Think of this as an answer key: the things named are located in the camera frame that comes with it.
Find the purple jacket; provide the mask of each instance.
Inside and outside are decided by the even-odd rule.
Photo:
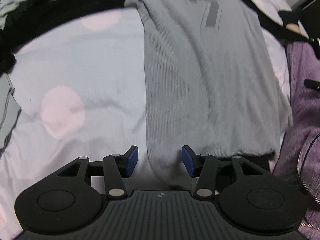
[[[320,60],[303,42],[287,46],[293,126],[287,131],[273,174],[300,186],[308,211],[299,231],[320,239],[320,93],[304,87],[305,79],[320,81]]]

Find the purple fabric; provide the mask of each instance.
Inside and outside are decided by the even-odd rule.
[[[287,46],[293,126],[287,131],[273,174],[302,186],[308,192],[305,223],[320,227],[320,93],[304,87],[305,79],[320,81],[320,61],[313,48],[303,42]],[[312,240],[320,239],[320,228],[301,226]]]

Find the white bed sheet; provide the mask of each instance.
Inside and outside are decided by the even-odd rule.
[[[285,0],[253,0],[274,20]],[[283,47],[263,31],[276,77],[289,98]],[[21,232],[21,191],[79,156],[91,161],[139,147],[131,188],[161,189],[146,156],[143,26],[135,9],[77,19],[24,46],[10,74],[22,107],[0,159],[0,239]],[[101,179],[92,186],[104,191]]]

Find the silver screw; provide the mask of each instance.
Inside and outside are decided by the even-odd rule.
[[[197,190],[197,195],[200,197],[210,197],[212,195],[212,191],[207,188],[201,188]]]
[[[120,197],[124,194],[124,190],[121,188],[113,188],[111,190],[109,190],[109,195],[113,196],[113,197]]]

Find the pink polka dot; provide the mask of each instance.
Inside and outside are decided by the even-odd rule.
[[[3,207],[0,204],[0,229],[4,228],[7,224],[7,217],[4,213]]]
[[[103,31],[119,22],[121,17],[120,10],[96,13],[81,19],[84,27],[92,31]]]
[[[44,96],[41,118],[47,132],[61,139],[83,125],[84,104],[70,87],[55,87]]]

